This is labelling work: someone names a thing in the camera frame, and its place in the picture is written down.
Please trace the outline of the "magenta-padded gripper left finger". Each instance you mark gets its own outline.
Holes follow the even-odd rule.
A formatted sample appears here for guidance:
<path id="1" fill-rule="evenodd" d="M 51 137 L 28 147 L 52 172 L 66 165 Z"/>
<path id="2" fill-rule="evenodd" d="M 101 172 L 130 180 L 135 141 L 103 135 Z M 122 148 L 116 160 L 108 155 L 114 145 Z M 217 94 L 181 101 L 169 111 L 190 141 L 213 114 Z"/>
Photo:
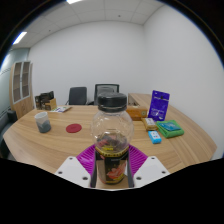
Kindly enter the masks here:
<path id="1" fill-rule="evenodd" d="M 88 147 L 76 157 L 69 156 L 55 174 L 81 187 L 95 188 L 97 182 L 95 146 Z"/>

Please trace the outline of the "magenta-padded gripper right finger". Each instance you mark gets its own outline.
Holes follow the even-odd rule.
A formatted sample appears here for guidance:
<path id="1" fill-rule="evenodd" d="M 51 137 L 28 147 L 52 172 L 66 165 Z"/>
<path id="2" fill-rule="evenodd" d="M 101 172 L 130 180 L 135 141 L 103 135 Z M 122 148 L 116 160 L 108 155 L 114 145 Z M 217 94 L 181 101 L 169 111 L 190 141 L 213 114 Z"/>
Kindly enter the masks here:
<path id="1" fill-rule="evenodd" d="M 129 146 L 128 185 L 140 188 L 169 175 L 169 171 L 156 156 L 148 157 L 136 147 Z"/>

